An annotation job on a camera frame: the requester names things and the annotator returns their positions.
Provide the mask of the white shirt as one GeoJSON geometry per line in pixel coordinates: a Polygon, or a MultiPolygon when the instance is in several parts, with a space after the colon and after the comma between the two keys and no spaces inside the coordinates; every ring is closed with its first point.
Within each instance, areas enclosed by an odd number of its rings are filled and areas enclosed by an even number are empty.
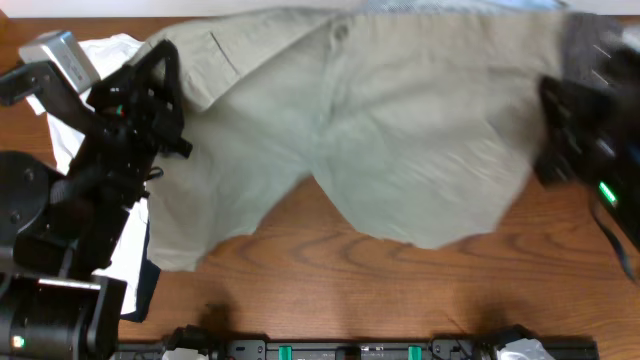
{"type": "MultiPolygon", "coordinates": [[[[127,34],[117,34],[105,39],[78,41],[78,43],[99,73],[100,80],[104,80],[119,70],[142,46],[140,41],[127,34]]],[[[79,94],[83,101],[88,98],[88,95],[89,89],[79,94]]],[[[47,122],[57,170],[65,174],[69,171],[71,160],[78,153],[84,135],[52,114],[47,115],[47,122]]],[[[129,217],[111,256],[110,265],[94,272],[96,275],[127,282],[121,315],[136,310],[135,290],[138,285],[138,261],[143,253],[148,221],[147,200],[141,199],[129,210],[129,217]]]]}

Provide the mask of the folded grey shorts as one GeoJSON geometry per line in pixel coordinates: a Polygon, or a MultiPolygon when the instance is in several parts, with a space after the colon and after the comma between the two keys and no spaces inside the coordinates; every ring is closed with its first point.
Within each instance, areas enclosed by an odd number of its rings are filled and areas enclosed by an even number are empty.
{"type": "Polygon", "coordinates": [[[623,25],[615,18],[571,13],[561,36],[562,77],[581,85],[605,89],[612,84],[603,65],[612,57],[614,38],[623,25]]]}

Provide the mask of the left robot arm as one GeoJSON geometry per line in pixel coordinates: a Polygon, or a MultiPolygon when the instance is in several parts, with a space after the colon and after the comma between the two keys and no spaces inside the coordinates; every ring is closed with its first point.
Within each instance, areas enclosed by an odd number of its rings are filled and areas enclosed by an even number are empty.
{"type": "Polygon", "coordinates": [[[1,355],[107,359],[126,292],[105,277],[130,209],[160,178],[158,155],[188,157],[179,55],[169,41],[81,98],[51,61],[1,77],[1,102],[35,96],[83,135],[66,173],[18,151],[1,155],[1,355]]]}

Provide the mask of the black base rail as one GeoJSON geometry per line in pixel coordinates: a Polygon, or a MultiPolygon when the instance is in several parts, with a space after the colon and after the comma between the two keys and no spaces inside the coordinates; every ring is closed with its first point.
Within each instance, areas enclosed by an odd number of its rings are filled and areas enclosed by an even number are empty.
{"type": "Polygon", "coordinates": [[[369,342],[224,341],[194,326],[178,328],[158,342],[123,343],[115,360],[599,360],[588,337],[539,337],[516,325],[485,335],[369,342]]]}

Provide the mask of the khaki green shorts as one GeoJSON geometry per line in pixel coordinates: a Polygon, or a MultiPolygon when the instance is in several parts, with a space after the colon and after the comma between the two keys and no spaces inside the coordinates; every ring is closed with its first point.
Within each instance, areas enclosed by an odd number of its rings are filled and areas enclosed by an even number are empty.
{"type": "Polygon", "coordinates": [[[436,248],[492,231],[543,138],[563,11],[267,10],[149,37],[178,50],[188,158],[161,156],[148,254],[192,271],[313,177],[359,232],[436,248]]]}

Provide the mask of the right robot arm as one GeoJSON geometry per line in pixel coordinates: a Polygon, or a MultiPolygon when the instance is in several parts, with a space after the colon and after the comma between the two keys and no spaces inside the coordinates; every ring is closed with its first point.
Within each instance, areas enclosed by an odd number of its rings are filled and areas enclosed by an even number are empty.
{"type": "Polygon", "coordinates": [[[639,246],[639,51],[620,46],[601,63],[601,88],[544,76],[539,81],[546,139],[534,162],[540,183],[579,183],[590,191],[589,211],[634,284],[639,270],[599,218],[612,217],[639,246]]]}

